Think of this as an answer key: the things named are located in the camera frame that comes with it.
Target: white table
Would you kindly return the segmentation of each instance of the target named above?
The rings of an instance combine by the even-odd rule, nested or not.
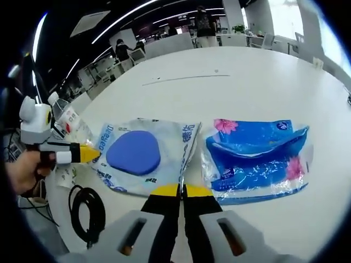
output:
[[[347,96],[340,81],[293,56],[254,48],[201,48],[137,65],[110,84],[81,116],[95,134],[104,122],[137,117],[202,121],[204,125],[212,125],[215,118],[292,119],[310,125],[315,153],[306,189],[272,201],[223,207],[261,230],[266,243],[279,253],[310,259],[336,231],[351,197]],[[200,169],[197,149],[185,181],[202,184]],[[113,192],[92,172],[80,174],[77,182],[101,196],[107,224],[129,210],[140,209],[145,201]],[[85,243],[70,223],[68,189],[56,187],[51,175],[47,191],[65,244],[71,251],[84,250]],[[84,208],[81,220],[87,224]]]

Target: plastic packaging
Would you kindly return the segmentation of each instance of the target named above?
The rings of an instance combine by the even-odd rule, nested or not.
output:
[[[202,177],[220,204],[291,195],[305,188],[313,159],[308,126],[289,120],[215,119],[202,132]]]
[[[65,139],[70,142],[93,146],[91,130],[69,102],[60,99],[57,92],[53,92],[48,101],[52,106],[57,123],[67,132]]]
[[[191,160],[201,123],[177,123],[156,119],[135,119],[118,125],[105,124],[97,140],[101,156],[92,162],[104,184],[115,191],[148,196],[162,185],[183,185],[183,171]],[[136,176],[111,167],[106,153],[117,138],[130,131],[150,132],[156,139],[161,161],[149,174]]]

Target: ceiling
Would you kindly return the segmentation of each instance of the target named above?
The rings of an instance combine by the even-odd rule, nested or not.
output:
[[[48,12],[39,39],[36,61],[46,83],[46,88],[50,90],[57,83],[61,82],[77,59],[80,59],[70,74],[70,77],[76,76],[77,70],[88,65],[109,47],[109,38],[121,28],[132,28],[134,33],[138,35],[141,28],[147,25],[152,26],[154,21],[195,10],[198,5],[203,5],[205,8],[222,7],[221,0],[158,0],[126,17],[108,30],[96,43],[92,44],[92,41],[118,18],[145,2],[148,2],[148,0],[123,1],[123,4],[117,0],[61,0],[46,8],[38,9],[38,12],[35,13],[37,19],[33,20],[36,24],[38,24],[46,10]],[[247,2],[250,1],[240,0],[242,7]],[[107,10],[111,12],[95,28],[70,38],[81,17]],[[223,12],[223,10],[215,10],[213,14]],[[31,48],[33,36],[34,33],[28,34],[27,48]]]

